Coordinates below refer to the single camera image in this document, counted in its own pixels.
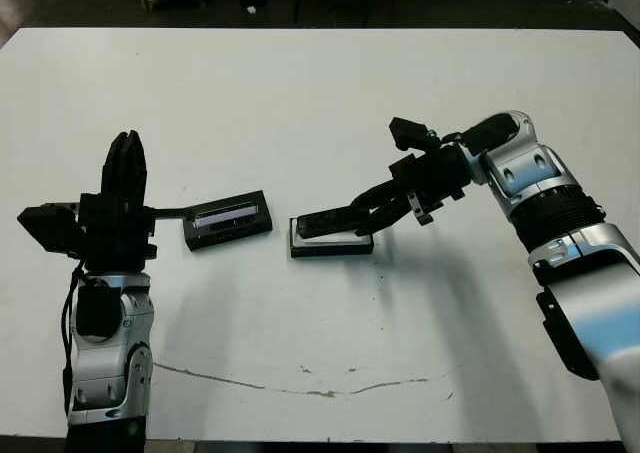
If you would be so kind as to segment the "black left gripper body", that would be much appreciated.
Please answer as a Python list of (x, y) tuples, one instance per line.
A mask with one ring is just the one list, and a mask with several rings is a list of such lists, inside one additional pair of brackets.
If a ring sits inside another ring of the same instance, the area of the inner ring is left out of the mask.
[(76, 203), (44, 207), (53, 215), (53, 224), (45, 228), (45, 249), (82, 259), (93, 273), (142, 271), (157, 256), (157, 247), (149, 243), (155, 222), (195, 218), (193, 207), (135, 206), (125, 195), (119, 203), (102, 193), (83, 193)]

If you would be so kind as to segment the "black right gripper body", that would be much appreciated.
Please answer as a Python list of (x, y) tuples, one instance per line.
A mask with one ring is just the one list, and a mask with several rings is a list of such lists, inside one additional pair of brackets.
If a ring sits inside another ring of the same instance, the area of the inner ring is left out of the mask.
[(391, 165), (391, 174), (421, 226), (433, 221), (431, 212), (441, 208), (444, 199), (461, 199), (470, 183), (468, 161), (461, 148), (454, 145), (419, 157), (408, 155)]

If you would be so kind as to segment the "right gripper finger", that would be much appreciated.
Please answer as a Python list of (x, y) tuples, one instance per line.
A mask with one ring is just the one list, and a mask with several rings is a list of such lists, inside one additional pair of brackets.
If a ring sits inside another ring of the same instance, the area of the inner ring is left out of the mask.
[(408, 203), (389, 203), (369, 213), (355, 230), (356, 235), (370, 235), (384, 230), (411, 211)]
[(396, 180), (388, 180), (361, 193), (352, 201), (352, 207), (360, 211), (380, 208), (411, 210), (407, 188)]

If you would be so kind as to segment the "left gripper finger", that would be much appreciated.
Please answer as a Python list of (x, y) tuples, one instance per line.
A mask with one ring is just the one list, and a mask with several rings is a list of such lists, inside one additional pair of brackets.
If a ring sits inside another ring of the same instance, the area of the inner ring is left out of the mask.
[(121, 132), (111, 143), (105, 163), (102, 168), (101, 193), (119, 203), (124, 201), (123, 182), (125, 177), (126, 152), (128, 138), (126, 132)]
[(135, 206), (144, 205), (147, 180), (144, 147), (135, 130), (129, 132), (127, 147), (127, 197)]

